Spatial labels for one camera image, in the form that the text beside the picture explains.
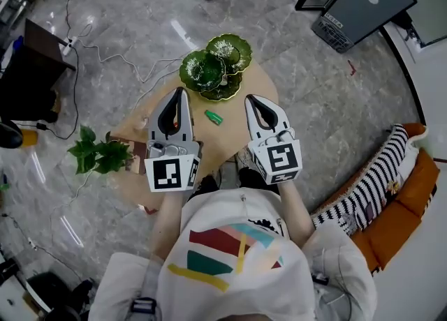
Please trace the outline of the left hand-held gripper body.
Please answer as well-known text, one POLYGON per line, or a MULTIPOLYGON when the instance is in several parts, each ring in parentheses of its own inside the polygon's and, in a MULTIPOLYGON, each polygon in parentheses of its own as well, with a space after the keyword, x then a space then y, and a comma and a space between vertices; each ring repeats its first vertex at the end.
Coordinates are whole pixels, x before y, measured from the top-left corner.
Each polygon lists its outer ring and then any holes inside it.
POLYGON ((200 165, 201 144, 197 141, 156 141, 148 144, 145 169, 153 193, 193 189, 200 165))

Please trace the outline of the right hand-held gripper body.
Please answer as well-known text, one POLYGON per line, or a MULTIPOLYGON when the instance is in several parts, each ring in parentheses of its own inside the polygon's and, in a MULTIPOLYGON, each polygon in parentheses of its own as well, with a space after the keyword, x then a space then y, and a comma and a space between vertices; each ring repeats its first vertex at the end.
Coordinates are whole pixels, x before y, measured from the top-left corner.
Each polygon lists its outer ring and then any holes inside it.
POLYGON ((300 141, 293 128, 248 144, 252 161, 267 185, 292 181, 302 171, 300 141))

